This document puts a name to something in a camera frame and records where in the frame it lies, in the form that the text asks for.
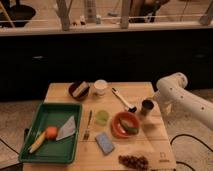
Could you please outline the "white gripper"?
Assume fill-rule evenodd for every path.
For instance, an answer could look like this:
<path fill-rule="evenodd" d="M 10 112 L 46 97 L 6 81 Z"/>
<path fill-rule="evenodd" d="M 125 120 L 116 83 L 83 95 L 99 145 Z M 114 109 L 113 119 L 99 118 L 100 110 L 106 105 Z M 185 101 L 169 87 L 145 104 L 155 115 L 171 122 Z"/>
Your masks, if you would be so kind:
<path fill-rule="evenodd" d="M 162 96 L 160 93 L 156 93 L 153 96 L 153 100 L 158 104 L 159 109 L 163 115 L 168 115 L 171 113 L 172 102 L 166 97 Z"/>

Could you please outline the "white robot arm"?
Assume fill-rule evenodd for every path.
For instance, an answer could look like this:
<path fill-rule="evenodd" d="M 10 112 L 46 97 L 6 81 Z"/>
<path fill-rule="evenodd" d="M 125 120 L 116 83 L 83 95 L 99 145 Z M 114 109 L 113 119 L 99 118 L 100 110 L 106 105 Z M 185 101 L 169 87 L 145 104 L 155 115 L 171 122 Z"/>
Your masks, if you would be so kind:
<path fill-rule="evenodd" d="M 213 103 L 187 91 L 187 84 L 188 79 L 181 72 L 160 78 L 153 99 L 163 113 L 168 112 L 173 102 L 179 103 L 213 131 Z"/>

